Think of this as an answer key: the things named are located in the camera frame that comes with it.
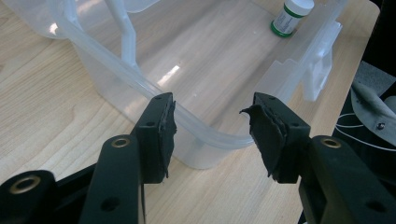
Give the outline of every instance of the wooden table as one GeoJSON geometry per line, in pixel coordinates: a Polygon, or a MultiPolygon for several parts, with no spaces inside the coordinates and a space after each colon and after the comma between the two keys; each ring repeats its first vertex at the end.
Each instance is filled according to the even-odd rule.
{"type": "MultiPolygon", "coordinates": [[[[281,1],[272,2],[276,13],[281,1]]],[[[349,0],[326,88],[314,103],[301,89],[290,101],[312,136],[332,134],[378,12],[368,0],[349,0]]],[[[108,138],[134,127],[97,94],[68,40],[35,34],[2,2],[0,114],[1,182],[36,169],[71,175],[95,163],[108,138]]],[[[172,159],[169,172],[163,184],[146,187],[148,223],[296,223],[302,211],[298,186],[267,178],[255,146],[208,170],[172,159]]]]}

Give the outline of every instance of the white bottle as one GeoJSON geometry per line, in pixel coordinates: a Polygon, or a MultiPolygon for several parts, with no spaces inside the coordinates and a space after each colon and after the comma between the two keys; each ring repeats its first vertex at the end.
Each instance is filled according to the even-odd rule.
{"type": "Polygon", "coordinates": [[[271,22],[271,30],[281,37],[291,36],[300,19],[311,12],[313,0],[286,0],[279,15],[271,22]]]}

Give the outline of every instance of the plastic bin wall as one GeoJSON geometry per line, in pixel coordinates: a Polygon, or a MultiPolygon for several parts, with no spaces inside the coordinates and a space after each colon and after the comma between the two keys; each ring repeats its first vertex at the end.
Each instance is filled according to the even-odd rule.
{"type": "Polygon", "coordinates": [[[174,155],[198,169],[253,143],[239,111],[254,91],[286,103],[306,74],[322,74],[313,85],[323,88],[346,2],[317,5],[282,39],[269,27],[274,15],[250,0],[161,0],[138,9],[126,0],[4,1],[39,34],[72,41],[98,92],[130,120],[151,97],[173,92],[174,155]],[[329,38],[331,27],[337,32],[329,38]]]}

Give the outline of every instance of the transparent plastic container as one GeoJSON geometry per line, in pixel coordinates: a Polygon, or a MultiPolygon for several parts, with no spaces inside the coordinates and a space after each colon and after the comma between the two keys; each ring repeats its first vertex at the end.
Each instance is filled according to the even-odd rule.
{"type": "Polygon", "coordinates": [[[239,111],[254,91],[286,103],[311,76],[305,94],[316,99],[346,2],[317,4],[284,40],[270,30],[274,15],[250,0],[3,1],[39,34],[69,39],[98,92],[130,120],[150,98],[171,91],[174,155],[197,169],[253,144],[239,111]]]}

